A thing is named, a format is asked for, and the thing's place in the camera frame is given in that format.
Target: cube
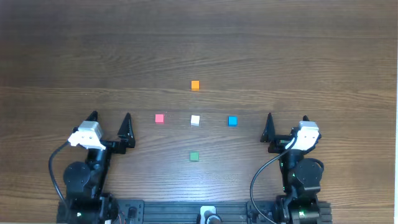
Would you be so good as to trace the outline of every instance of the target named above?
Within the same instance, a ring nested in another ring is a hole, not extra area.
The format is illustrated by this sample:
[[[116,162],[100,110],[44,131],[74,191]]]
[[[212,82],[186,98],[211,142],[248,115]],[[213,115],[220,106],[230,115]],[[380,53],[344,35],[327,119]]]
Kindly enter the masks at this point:
[[[237,125],[238,125],[238,118],[236,116],[229,116],[228,117],[228,126],[236,127]]]
[[[189,153],[189,161],[198,162],[199,161],[199,152],[190,152]]]
[[[191,116],[191,125],[199,126],[200,116],[192,115]]]
[[[192,91],[199,91],[199,81],[192,81],[191,89],[192,89]]]
[[[164,124],[164,114],[155,114],[155,123]]]

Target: white cube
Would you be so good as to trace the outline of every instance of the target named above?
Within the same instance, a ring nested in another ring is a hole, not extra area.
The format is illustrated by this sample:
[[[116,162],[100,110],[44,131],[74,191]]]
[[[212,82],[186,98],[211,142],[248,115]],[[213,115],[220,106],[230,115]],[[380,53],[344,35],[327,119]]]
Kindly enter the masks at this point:
[[[200,116],[192,115],[191,116],[191,125],[199,126]]]

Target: orange cube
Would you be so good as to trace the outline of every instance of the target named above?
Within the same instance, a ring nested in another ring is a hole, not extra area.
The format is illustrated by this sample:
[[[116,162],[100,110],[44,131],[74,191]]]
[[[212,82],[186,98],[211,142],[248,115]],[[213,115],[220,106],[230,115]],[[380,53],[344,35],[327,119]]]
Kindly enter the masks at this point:
[[[199,91],[199,81],[192,81],[191,86],[192,86],[192,91]]]

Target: wooden table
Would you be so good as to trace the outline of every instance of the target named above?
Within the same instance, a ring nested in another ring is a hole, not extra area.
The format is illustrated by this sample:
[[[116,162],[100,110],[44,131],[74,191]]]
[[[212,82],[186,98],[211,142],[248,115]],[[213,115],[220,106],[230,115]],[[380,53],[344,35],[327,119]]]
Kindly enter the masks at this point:
[[[396,71],[393,0],[0,1],[0,222],[55,221],[47,161],[98,110],[107,139],[134,122],[137,146],[106,182],[117,198],[247,201],[275,156],[259,142],[267,113],[280,134],[307,114],[335,223],[392,223]],[[57,156],[63,191],[85,155]],[[254,191],[282,193],[277,164]]]

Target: pink cube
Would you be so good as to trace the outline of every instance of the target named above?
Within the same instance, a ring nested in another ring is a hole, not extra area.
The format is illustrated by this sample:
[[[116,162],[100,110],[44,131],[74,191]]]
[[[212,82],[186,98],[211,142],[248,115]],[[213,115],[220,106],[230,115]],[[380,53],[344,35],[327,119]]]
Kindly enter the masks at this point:
[[[155,123],[164,124],[164,114],[155,114]]]

